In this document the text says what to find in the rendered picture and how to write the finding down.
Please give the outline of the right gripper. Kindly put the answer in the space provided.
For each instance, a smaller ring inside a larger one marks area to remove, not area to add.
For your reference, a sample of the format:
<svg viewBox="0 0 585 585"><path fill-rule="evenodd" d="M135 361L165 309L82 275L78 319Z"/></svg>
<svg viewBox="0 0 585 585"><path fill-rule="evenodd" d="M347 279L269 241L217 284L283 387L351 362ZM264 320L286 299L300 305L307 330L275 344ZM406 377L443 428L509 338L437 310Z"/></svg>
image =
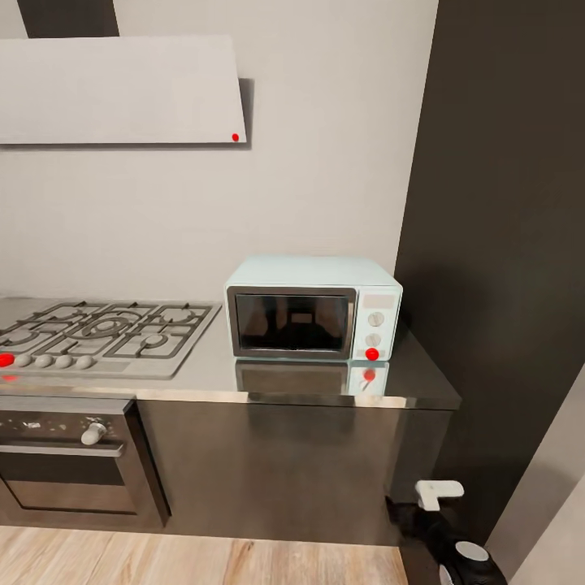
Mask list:
<svg viewBox="0 0 585 585"><path fill-rule="evenodd" d="M439 510L425 510L416 503L398 504L393 503L389 496L386 496L389 521L400 527L403 539L421 540L429 549L429 533L434 527L448 525L456 531L459 530L457 511L452 505L440 505ZM431 551L429 549L429 551Z"/></svg>

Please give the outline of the microwave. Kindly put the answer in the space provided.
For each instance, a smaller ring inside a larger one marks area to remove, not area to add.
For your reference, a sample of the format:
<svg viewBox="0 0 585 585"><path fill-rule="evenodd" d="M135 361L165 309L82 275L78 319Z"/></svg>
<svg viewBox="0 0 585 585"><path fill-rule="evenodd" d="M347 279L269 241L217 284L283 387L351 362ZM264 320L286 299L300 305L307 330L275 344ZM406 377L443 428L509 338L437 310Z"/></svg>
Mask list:
<svg viewBox="0 0 585 585"><path fill-rule="evenodd" d="M248 256L223 288L234 357L391 357L403 287L374 258Z"/></svg>

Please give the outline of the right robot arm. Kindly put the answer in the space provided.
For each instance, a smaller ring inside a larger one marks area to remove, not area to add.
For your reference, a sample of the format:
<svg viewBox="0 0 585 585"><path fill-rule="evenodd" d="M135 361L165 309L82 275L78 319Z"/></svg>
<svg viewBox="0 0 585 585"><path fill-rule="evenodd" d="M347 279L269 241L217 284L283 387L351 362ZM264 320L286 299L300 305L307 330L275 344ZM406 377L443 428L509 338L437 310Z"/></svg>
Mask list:
<svg viewBox="0 0 585 585"><path fill-rule="evenodd" d="M459 530L457 511L441 497L463 496L458 481L420 480L419 502L393 503L386 496L389 521L403 539L421 540L439 566L442 585L509 585L489 552Z"/></svg>

